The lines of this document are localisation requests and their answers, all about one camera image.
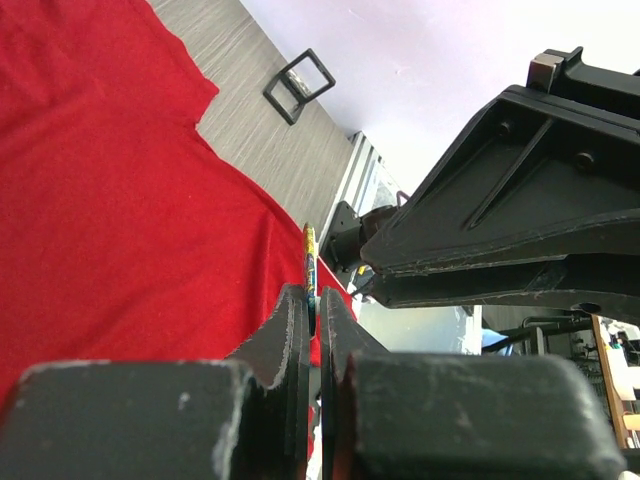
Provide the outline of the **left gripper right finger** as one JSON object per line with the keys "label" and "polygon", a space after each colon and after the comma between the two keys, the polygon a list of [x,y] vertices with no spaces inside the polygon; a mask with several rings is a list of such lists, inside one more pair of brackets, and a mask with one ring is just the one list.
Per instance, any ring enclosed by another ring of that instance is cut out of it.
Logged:
{"label": "left gripper right finger", "polygon": [[616,479],[598,398],[552,355],[392,353],[322,293],[326,479]]}

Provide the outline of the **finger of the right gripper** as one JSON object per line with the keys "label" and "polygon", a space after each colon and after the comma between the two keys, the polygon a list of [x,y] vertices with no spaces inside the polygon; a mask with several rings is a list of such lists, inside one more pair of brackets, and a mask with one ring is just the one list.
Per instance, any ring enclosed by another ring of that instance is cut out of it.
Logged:
{"label": "finger of the right gripper", "polygon": [[376,275],[367,294],[387,308],[525,306],[579,310],[638,324],[639,258],[570,255],[428,275]]}
{"label": "finger of the right gripper", "polygon": [[362,248],[381,274],[639,251],[639,117],[510,86]]}

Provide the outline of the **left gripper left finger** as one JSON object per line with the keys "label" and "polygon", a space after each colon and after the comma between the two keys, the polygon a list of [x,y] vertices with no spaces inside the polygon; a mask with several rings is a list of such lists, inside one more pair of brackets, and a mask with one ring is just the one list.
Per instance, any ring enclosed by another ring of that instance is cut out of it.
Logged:
{"label": "left gripper left finger", "polygon": [[1,415],[5,479],[301,479],[310,346],[304,290],[223,360],[51,362]]}

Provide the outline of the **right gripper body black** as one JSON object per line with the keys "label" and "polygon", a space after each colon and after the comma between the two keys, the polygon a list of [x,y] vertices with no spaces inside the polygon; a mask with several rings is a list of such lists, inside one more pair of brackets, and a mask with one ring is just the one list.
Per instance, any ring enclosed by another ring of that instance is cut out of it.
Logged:
{"label": "right gripper body black", "polygon": [[625,117],[639,119],[639,71],[626,74],[589,66],[583,48],[545,50],[529,64],[527,87]]}

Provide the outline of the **red t-shirt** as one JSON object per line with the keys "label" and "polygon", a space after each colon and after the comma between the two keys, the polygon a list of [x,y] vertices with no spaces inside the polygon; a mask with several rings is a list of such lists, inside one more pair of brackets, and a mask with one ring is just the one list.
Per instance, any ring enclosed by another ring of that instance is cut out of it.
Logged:
{"label": "red t-shirt", "polygon": [[1,5],[1,415],[31,367],[223,360],[304,236],[197,126],[217,87],[145,1]]}

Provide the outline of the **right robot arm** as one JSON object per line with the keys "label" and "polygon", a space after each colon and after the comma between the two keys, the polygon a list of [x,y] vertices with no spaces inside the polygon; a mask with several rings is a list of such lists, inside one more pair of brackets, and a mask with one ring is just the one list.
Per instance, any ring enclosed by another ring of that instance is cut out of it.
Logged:
{"label": "right robot arm", "polygon": [[639,320],[639,77],[547,50],[405,203],[338,211],[320,250],[388,308],[502,305]]}

